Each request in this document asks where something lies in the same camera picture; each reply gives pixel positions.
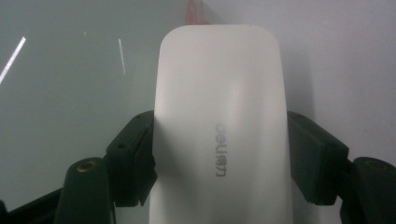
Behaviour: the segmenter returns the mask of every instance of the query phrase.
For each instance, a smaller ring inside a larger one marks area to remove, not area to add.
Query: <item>white power bank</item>
[[[177,28],[161,45],[150,224],[292,223],[276,39],[250,25]]]

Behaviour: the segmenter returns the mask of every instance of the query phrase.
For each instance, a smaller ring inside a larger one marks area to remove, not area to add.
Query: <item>white device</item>
[[[290,224],[279,48],[251,25],[177,28],[161,45],[150,224]]]

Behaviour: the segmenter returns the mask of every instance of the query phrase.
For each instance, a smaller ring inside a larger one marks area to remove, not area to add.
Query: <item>white light streak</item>
[[[126,71],[125,71],[125,63],[124,63],[124,60],[123,60],[123,52],[122,52],[121,39],[119,39],[119,45],[120,45],[120,55],[121,55],[121,61],[122,61],[122,69],[123,69],[123,73],[126,74]]]
[[[14,63],[14,60],[17,58],[18,54],[20,53],[20,50],[23,47],[25,41],[26,41],[26,38],[23,36],[20,43],[18,44],[17,48],[14,50],[11,57],[9,58],[6,66],[3,68],[3,71],[1,72],[1,75],[0,75],[0,84],[3,81],[3,79],[6,77],[6,74],[9,70],[9,68]]]

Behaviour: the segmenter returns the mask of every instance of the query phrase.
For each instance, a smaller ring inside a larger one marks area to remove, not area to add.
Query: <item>white background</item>
[[[8,209],[59,188],[68,166],[102,157],[133,115],[153,108],[159,46],[184,24],[186,2],[0,3],[1,70],[26,38],[0,84],[0,198]],[[346,143],[351,160],[396,164],[396,2],[205,2],[213,23],[257,24],[276,36],[289,110]],[[293,194],[297,224],[341,223],[340,201],[318,208]],[[148,209],[117,214],[119,223],[147,223]]]

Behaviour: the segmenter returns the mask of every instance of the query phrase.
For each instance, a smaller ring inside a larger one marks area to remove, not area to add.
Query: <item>brand logo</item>
[[[226,176],[227,174],[227,145],[225,126],[216,126],[216,176]]]

